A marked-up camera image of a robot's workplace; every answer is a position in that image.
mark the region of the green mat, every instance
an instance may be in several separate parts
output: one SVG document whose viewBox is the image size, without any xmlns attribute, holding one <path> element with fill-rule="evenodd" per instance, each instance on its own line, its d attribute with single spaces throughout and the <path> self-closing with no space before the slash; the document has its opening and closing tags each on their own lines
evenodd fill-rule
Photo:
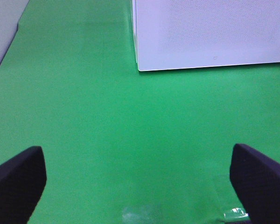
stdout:
<svg viewBox="0 0 280 224">
<path fill-rule="evenodd" d="M 237 142 L 280 162 L 280 63 L 139 73 L 129 1 L 30 1 L 0 67 L 0 164 L 46 160 L 30 224 L 231 220 Z"/>
</svg>

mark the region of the white box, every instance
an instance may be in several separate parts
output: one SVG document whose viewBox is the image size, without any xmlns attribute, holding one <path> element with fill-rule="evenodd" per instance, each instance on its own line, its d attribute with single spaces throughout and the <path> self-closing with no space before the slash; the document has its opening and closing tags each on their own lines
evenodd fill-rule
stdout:
<svg viewBox="0 0 280 224">
<path fill-rule="evenodd" d="M 280 62 L 280 0 L 132 0 L 140 71 Z"/>
</svg>

